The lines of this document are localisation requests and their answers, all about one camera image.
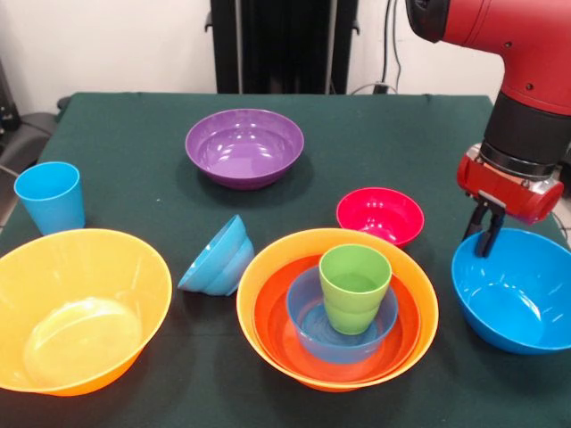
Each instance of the white wall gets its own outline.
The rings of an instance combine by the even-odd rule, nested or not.
[[[76,91],[216,92],[209,0],[0,0],[21,112]]]
[[[497,55],[445,43],[433,44],[412,32],[404,0],[398,0],[396,39],[402,74],[399,92],[404,94],[489,95],[495,100],[503,76]],[[380,80],[383,69],[383,21],[385,0],[360,0],[360,36],[352,40],[348,91]],[[388,83],[394,85],[396,63],[389,44]],[[371,93],[372,88],[363,89]]]
[[[425,42],[399,2],[400,92],[493,98],[501,60]],[[215,92],[209,9],[209,0],[0,0],[0,56],[21,112],[55,111],[76,91]],[[360,0],[349,90],[380,79],[384,12],[385,0]]]

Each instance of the plastic bowl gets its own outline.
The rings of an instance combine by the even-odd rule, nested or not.
[[[488,258],[479,258],[479,235],[452,260],[454,289],[472,328],[507,352],[571,348],[571,253],[543,236],[502,229]]]
[[[240,216],[232,217],[204,247],[178,283],[178,289],[229,296],[238,288],[253,246]]]
[[[356,335],[338,333],[329,323],[319,283],[319,268],[298,276],[287,293],[287,312],[302,346],[314,357],[336,364],[357,363],[370,357],[394,326],[398,315],[390,287],[368,329]]]
[[[0,387],[72,396],[123,375],[170,305],[166,263],[140,239],[78,229],[0,259]]]
[[[297,373],[290,368],[282,367],[263,348],[256,335],[254,322],[255,302],[269,278],[279,269],[293,261],[323,254],[330,248],[343,243],[360,243],[381,251],[391,262],[394,274],[406,284],[409,292],[413,295],[421,316],[420,336],[409,356],[391,373],[366,382],[338,383],[316,380],[307,375]],[[424,356],[434,339],[438,325],[438,303],[434,288],[426,274],[410,256],[394,245],[375,236],[336,228],[311,229],[298,232],[272,243],[261,251],[242,276],[236,297],[236,309],[246,340],[265,361],[285,375],[293,377],[311,388],[322,391],[350,391],[383,383],[401,375]]]
[[[270,185],[302,154],[303,133],[273,111],[238,109],[202,119],[186,136],[186,154],[214,182],[238,190]]]
[[[256,337],[266,353],[280,366],[315,381],[367,383],[385,376],[408,358],[420,335],[420,314],[407,287],[393,276],[391,288],[399,315],[391,332],[370,358],[353,364],[327,363],[313,357],[301,344],[287,314],[286,294],[292,281],[320,256],[296,260],[279,269],[263,285],[254,309]]]
[[[366,187],[343,197],[337,205],[337,223],[343,229],[360,230],[402,248],[420,234],[425,216],[404,193]]]

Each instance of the black cylinder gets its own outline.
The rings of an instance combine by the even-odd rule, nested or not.
[[[410,27],[417,36],[436,43],[444,37],[449,8],[450,0],[407,0]]]
[[[480,150],[492,165],[519,177],[548,177],[571,142],[571,116],[537,110],[498,95]]]

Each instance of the purple bowl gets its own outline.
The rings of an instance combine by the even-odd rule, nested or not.
[[[238,190],[259,189],[282,177],[303,150],[303,133],[273,111],[220,111],[186,135],[186,154],[208,177]]]

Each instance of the table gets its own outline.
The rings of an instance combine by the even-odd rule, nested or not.
[[[293,169],[257,192],[213,184],[185,154],[197,120],[237,107],[281,112],[306,137]],[[464,322],[452,290],[451,257],[474,208],[456,185],[456,167],[480,141],[491,107],[471,96],[75,95],[42,161],[77,165],[88,225],[149,242],[175,284],[236,213],[260,251],[292,232],[335,226],[335,206],[352,189],[390,186],[426,213],[407,251],[433,281],[439,330],[406,374],[331,394],[258,357],[238,326],[235,297],[175,292],[161,330],[116,383],[69,399],[0,391],[0,426],[569,426],[569,354],[526,358],[488,346]],[[551,219],[533,230],[563,242]],[[19,205],[0,254],[38,236]]]

